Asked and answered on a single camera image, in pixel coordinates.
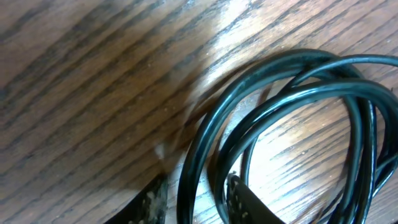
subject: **wooden surface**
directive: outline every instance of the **wooden surface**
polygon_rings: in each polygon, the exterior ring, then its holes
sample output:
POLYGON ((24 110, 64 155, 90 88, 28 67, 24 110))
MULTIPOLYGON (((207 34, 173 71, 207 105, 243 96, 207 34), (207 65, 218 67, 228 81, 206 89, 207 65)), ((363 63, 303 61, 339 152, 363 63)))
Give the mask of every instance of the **wooden surface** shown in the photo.
MULTIPOLYGON (((395 0, 0 1, 0 221, 101 223, 165 170, 175 223, 183 156, 237 68, 304 47, 398 55, 397 12, 395 0)), ((397 69, 358 68, 398 95, 397 69)), ((251 188, 285 222, 307 222, 336 185, 348 134, 337 99, 295 111, 260 137, 251 188)), ((395 174, 368 223, 397 211, 395 174)), ((221 223, 206 172, 194 215, 221 223)))

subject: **coiled cable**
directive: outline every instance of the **coiled cable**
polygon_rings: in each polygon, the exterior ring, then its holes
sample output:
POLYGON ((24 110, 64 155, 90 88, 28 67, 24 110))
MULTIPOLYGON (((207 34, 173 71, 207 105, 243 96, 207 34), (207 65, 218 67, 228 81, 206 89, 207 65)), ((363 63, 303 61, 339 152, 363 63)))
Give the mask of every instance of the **coiled cable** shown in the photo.
POLYGON ((228 172, 243 154, 241 179, 247 185, 249 166, 258 135, 276 121, 304 105, 340 96, 347 107, 351 125, 346 185, 334 199, 338 202, 323 211, 322 221, 364 223, 372 198, 398 166, 398 99, 386 87, 364 79, 351 64, 380 63, 398 67, 398 57, 351 55, 339 57, 321 50, 290 50, 270 57, 246 70, 221 94, 195 136, 180 177, 177 220, 192 223, 193 206, 201 170, 221 125, 234 107, 248 94, 277 80, 291 81, 274 97, 253 109, 233 129, 223 144, 216 162, 211 186, 221 219, 228 223, 223 193, 228 172), (300 85, 310 77, 319 81, 300 85), (376 107, 386 127, 382 150, 377 158, 376 107))

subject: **power cord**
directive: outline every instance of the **power cord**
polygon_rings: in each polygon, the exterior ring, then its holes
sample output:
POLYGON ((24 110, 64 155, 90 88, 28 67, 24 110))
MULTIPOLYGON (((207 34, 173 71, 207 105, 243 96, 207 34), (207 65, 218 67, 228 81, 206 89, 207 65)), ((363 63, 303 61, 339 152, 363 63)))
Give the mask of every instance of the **power cord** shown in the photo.
MULTIPOLYGON (((348 109, 351 124, 348 148, 350 161, 346 185, 332 204, 324 209, 320 222, 364 223, 372 198, 398 166, 398 99, 386 87, 366 80, 351 65, 354 63, 380 63, 398 67, 398 57, 339 57, 321 50, 290 50, 251 67, 232 82, 222 93, 216 106, 205 116, 188 151, 178 187, 178 222, 192 223, 201 170, 216 134, 230 112, 253 91, 277 80, 293 77, 276 96, 253 109, 233 129, 223 144, 216 161, 215 181, 211 186, 217 211, 225 223, 258 223, 256 220, 264 209, 254 209, 253 205, 247 205, 245 212, 240 211, 240 220, 231 215, 232 211, 237 211, 234 205, 227 203, 228 197, 236 192, 250 195, 251 191, 245 188, 234 191, 236 186, 229 181, 230 192, 227 193, 227 198, 225 197, 224 182, 230 168, 243 154, 240 179, 247 188, 250 160, 259 134, 293 110, 318 100, 340 96, 348 109), (318 78, 319 81, 300 85, 310 77, 318 78), (378 158, 376 107, 386 124, 382 150, 378 158)), ((236 178, 239 180, 236 176, 230 176, 229 180, 236 178)), ((262 215, 274 217, 268 219, 268 223, 281 222, 275 219, 276 216, 269 210, 262 215)))

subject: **wooden table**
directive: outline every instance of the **wooden table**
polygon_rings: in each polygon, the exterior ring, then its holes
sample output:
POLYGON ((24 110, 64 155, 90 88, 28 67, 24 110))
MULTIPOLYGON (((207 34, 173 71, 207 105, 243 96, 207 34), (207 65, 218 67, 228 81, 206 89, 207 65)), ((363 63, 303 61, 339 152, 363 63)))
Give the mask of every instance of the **wooden table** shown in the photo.
MULTIPOLYGON (((167 171, 175 223, 185 151, 236 69, 297 48, 398 55, 397 12, 395 0, 2 0, 0 221, 101 223, 167 171)), ((358 68, 398 95, 396 68, 358 68)), ((307 222, 336 185, 348 134, 337 99, 288 115, 259 139, 252 190, 285 222, 307 222)), ((397 211, 395 174, 367 221, 397 211)), ((205 171, 194 215, 221 223, 205 171)))

